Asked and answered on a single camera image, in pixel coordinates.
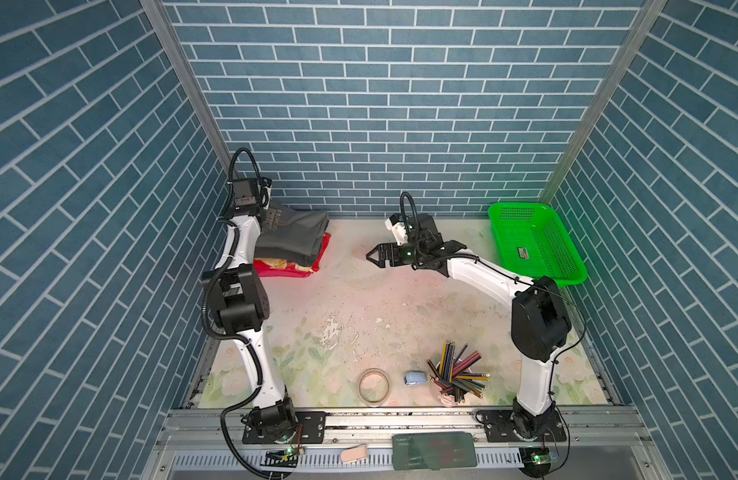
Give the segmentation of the grey t shirt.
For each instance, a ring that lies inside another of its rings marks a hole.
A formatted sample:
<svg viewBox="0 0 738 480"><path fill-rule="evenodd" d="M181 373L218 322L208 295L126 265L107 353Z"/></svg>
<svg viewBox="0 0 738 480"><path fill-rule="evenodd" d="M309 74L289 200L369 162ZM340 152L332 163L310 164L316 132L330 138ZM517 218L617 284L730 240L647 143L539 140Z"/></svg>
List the grey t shirt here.
<svg viewBox="0 0 738 480"><path fill-rule="evenodd" d="M325 211L300 211L272 203L255 247L255 259L286 260L312 267L329 224Z"/></svg>

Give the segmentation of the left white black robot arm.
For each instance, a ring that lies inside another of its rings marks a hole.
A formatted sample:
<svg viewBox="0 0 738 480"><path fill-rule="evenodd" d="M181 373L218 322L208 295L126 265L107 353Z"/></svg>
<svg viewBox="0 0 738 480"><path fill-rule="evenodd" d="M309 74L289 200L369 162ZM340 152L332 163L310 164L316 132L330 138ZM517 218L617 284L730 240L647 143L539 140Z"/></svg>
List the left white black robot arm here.
<svg viewBox="0 0 738 480"><path fill-rule="evenodd" d="M202 273L201 322L207 334L232 343L240 354L252 393L247 427L260 439L280 442L296 427L296 414L272 360L264 322L270 302L254 267L255 247L269 205L265 177L228 182L229 197L219 223L226 239L212 270Z"/></svg>

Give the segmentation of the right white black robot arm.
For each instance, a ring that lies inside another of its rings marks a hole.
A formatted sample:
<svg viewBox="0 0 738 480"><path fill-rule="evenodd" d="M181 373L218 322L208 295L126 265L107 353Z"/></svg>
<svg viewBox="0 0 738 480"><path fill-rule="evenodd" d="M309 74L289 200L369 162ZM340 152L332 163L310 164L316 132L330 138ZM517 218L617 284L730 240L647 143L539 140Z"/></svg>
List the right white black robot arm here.
<svg viewBox="0 0 738 480"><path fill-rule="evenodd" d="M396 213L385 221L385 227L394 240L366 254L376 266L436 271L510 309L510 337L521 358L511 414L513 431L523 440L533 440L554 425L554 366L571 330L556 282L547 276L521 276L481 259L456 240L445 241L428 214L407 217Z"/></svg>

